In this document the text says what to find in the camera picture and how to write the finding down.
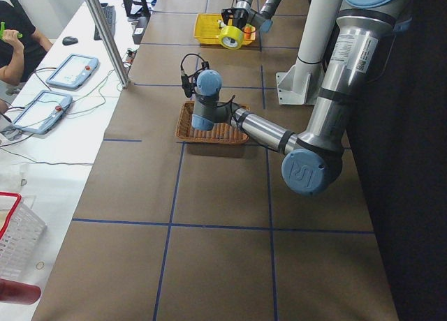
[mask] white plastic basket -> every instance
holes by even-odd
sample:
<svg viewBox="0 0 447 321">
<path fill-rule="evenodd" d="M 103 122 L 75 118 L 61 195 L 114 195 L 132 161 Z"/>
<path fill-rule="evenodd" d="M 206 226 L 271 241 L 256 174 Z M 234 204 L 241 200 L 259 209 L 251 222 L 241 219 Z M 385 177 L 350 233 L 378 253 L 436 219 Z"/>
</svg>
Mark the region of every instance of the white plastic basket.
<svg viewBox="0 0 447 321">
<path fill-rule="evenodd" d="M 0 211 L 8 211 L 0 227 L 0 278 L 17 280 L 45 229 L 45 222 L 17 193 L 0 192 Z"/>
</svg>

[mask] red cylinder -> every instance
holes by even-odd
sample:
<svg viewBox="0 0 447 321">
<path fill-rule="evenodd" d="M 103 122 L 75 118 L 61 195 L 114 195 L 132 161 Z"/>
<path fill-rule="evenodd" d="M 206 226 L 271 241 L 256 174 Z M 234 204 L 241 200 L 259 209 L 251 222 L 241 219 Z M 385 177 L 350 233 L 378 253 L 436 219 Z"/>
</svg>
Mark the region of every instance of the red cylinder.
<svg viewBox="0 0 447 321">
<path fill-rule="evenodd" d="M 10 304 L 34 304 L 41 297 L 38 286 L 0 279 L 0 301 Z"/>
</svg>

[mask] white table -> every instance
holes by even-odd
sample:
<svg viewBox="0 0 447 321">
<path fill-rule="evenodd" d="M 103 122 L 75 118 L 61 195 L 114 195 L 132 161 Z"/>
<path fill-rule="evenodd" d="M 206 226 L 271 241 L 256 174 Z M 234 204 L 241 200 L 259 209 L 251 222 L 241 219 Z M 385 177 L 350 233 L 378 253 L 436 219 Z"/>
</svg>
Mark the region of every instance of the white table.
<svg viewBox="0 0 447 321">
<path fill-rule="evenodd" d="M 137 46 L 133 44 L 132 26 L 127 21 L 122 1 L 101 0 L 101 2 L 108 2 L 115 6 L 117 13 L 115 42 L 119 53 L 124 56 L 128 48 L 134 50 Z M 39 66 L 39 68 L 57 67 L 72 53 L 97 57 L 100 63 L 97 71 L 81 88 L 70 92 L 73 100 L 89 93 L 113 69 L 103 42 L 94 40 L 93 34 L 93 19 L 87 5 L 83 3 Z M 79 43 L 64 46 L 62 39 L 65 36 L 75 36 Z M 50 74 L 50 71 L 38 73 L 43 80 Z M 13 105 L 26 105 L 42 89 L 47 88 L 36 75 L 33 75 L 14 100 Z M 119 79 L 113 72 L 101 89 L 101 93 L 96 89 L 87 97 L 74 103 L 68 114 L 47 135 L 35 135 L 3 149 L 35 161 L 92 164 L 120 91 Z M 8 115 L 13 119 L 17 114 L 9 112 Z M 25 164 L 24 177 L 27 180 L 27 184 L 22 187 L 20 193 L 25 202 L 32 206 L 32 211 L 47 224 L 47 229 L 38 241 L 36 250 L 23 271 L 20 281 L 37 285 L 43 290 L 89 176 L 91 165 L 35 164 L 25 158 L 0 150 L 0 170 L 20 164 Z M 37 304 L 38 302 L 26 306 L 0 303 L 1 319 L 5 317 L 5 320 L 30 320 Z"/>
</svg>

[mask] green pen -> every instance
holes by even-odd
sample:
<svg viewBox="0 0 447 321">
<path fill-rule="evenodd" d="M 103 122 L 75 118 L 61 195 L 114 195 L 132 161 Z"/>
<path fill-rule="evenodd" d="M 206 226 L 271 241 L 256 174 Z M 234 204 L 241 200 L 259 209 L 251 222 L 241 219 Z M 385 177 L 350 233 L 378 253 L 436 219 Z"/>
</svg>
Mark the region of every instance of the green pen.
<svg viewBox="0 0 447 321">
<path fill-rule="evenodd" d="M 3 40 L 3 31 L 5 30 L 5 22 L 0 23 L 0 39 Z M 17 34 L 17 38 L 22 38 L 23 35 L 21 33 Z"/>
</svg>

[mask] tablet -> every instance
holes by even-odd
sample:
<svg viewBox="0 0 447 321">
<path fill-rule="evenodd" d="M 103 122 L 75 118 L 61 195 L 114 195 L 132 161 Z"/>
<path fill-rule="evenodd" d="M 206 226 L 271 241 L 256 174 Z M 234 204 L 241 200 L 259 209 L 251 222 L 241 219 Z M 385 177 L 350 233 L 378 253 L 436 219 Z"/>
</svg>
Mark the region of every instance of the tablet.
<svg viewBox="0 0 447 321">
<path fill-rule="evenodd" d="M 47 84 L 62 89 L 78 89 L 98 67 L 96 57 L 71 54 L 46 80 Z"/>
<path fill-rule="evenodd" d="M 45 134 L 70 108 L 73 97 L 53 91 L 41 91 L 14 120 L 16 129 L 28 133 Z"/>
</svg>

